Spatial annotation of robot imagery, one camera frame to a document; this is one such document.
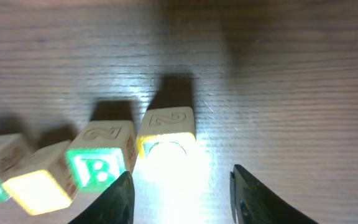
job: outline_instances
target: wooden surface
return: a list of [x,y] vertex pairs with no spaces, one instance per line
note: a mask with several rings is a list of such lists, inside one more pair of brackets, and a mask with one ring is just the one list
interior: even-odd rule
[[[0,0],[0,133],[64,140],[101,100],[139,128],[159,81],[187,78],[208,182],[175,203],[137,164],[135,223],[231,223],[234,164],[319,223],[358,223],[358,1],[38,2]],[[0,223],[66,223],[96,196],[36,217],[10,200]]]

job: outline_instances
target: dark wood grain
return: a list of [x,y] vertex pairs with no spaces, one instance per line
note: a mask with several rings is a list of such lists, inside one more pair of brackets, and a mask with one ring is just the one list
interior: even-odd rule
[[[101,99],[139,127],[161,78],[191,74],[208,183],[175,204],[137,165],[135,223],[230,223],[234,164],[319,223],[358,223],[358,1],[34,2],[0,1],[0,119],[34,141]],[[95,198],[36,217],[10,200],[0,223],[66,223]]]

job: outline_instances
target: yellow block face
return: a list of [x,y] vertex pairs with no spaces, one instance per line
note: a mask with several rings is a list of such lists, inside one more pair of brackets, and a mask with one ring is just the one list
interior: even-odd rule
[[2,186],[30,215],[67,208],[72,202],[47,170],[11,178]]
[[196,138],[193,133],[172,133],[137,138],[137,148],[141,159],[149,156],[151,150],[161,143],[175,143],[180,146],[186,155],[191,154],[196,146]]

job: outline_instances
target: wooden table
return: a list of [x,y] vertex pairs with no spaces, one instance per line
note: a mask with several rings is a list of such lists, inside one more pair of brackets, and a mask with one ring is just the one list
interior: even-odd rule
[[[72,138],[100,101],[139,127],[161,88],[192,95],[206,178],[161,194],[139,163],[135,223],[232,223],[234,164],[319,223],[358,223],[358,1],[0,0],[0,134]],[[96,196],[36,217],[9,200],[0,223],[66,223]]]

